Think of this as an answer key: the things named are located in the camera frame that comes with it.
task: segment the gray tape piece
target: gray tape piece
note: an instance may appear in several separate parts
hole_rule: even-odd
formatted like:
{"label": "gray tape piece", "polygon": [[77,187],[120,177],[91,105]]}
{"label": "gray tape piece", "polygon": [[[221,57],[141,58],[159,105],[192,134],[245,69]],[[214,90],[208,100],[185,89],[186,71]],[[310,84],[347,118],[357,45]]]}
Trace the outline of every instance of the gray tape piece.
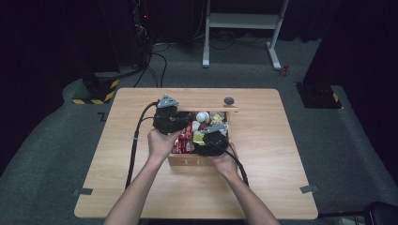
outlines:
{"label": "gray tape piece", "polygon": [[319,190],[317,185],[309,185],[309,186],[304,186],[300,187],[300,190],[303,194],[308,193],[308,192],[317,192]]}
{"label": "gray tape piece", "polygon": [[91,189],[91,188],[80,188],[80,189],[75,189],[73,191],[73,195],[74,196],[79,196],[81,194],[83,194],[83,195],[91,195],[91,193],[93,193],[93,189]]}

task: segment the person's right hand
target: person's right hand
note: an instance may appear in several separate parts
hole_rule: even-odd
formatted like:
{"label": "person's right hand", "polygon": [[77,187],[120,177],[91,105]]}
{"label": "person's right hand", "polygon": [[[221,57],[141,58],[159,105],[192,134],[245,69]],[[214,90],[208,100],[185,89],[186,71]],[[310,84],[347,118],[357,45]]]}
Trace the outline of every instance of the person's right hand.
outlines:
{"label": "person's right hand", "polygon": [[[234,151],[231,149],[231,146],[235,149],[233,143],[230,143],[230,146],[226,149],[229,153],[234,155]],[[233,158],[228,156],[228,154],[224,153],[218,157],[209,157],[211,162],[213,162],[214,166],[216,167],[217,171],[225,177],[225,178],[236,178],[239,177],[237,173],[237,163],[234,161]]]}

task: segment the white metal stand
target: white metal stand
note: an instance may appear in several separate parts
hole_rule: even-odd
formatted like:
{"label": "white metal stand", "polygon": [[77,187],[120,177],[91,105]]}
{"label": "white metal stand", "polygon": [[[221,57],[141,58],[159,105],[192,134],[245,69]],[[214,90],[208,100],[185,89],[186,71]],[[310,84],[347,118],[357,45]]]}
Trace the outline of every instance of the white metal stand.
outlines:
{"label": "white metal stand", "polygon": [[203,67],[210,66],[209,32],[210,27],[224,28],[250,28],[274,30],[271,42],[267,42],[267,50],[274,69],[280,70],[278,56],[275,52],[275,44],[281,30],[284,13],[286,12],[289,0],[283,0],[283,5],[278,15],[259,14],[235,14],[235,13],[210,13],[210,0],[207,0],[206,33],[203,49]]}

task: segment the wooden tabletop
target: wooden tabletop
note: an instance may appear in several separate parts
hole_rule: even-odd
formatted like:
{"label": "wooden tabletop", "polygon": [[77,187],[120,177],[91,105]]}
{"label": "wooden tabletop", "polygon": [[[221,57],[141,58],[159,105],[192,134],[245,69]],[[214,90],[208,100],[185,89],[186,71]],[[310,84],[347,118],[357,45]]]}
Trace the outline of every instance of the wooden tabletop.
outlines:
{"label": "wooden tabletop", "polygon": [[[105,218],[123,193],[130,165],[132,136],[143,109],[164,94],[184,107],[223,106],[235,100],[238,112],[230,112],[231,137],[251,189],[276,218],[317,217],[299,152],[281,98],[274,89],[121,88],[109,113],[81,194],[75,215]],[[153,116],[152,107],[146,116]],[[152,119],[140,128],[132,177],[148,157],[146,134]],[[214,167],[171,167],[165,160],[146,199],[142,218],[245,218],[239,203]]]}

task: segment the person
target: person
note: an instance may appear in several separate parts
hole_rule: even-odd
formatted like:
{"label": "person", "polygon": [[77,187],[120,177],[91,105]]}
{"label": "person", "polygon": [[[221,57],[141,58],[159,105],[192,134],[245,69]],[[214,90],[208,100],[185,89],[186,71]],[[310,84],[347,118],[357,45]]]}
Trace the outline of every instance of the person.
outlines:
{"label": "person", "polygon": [[[171,154],[173,145],[180,133],[181,131],[163,135],[155,128],[149,131],[147,134],[149,157],[143,169],[117,200],[104,224],[139,224],[147,194],[161,168],[161,164]],[[227,151],[232,153],[231,146],[227,148]],[[237,173],[237,164],[230,156],[222,154],[218,157],[209,158],[233,190],[250,225],[280,224],[267,206],[244,184]]]}

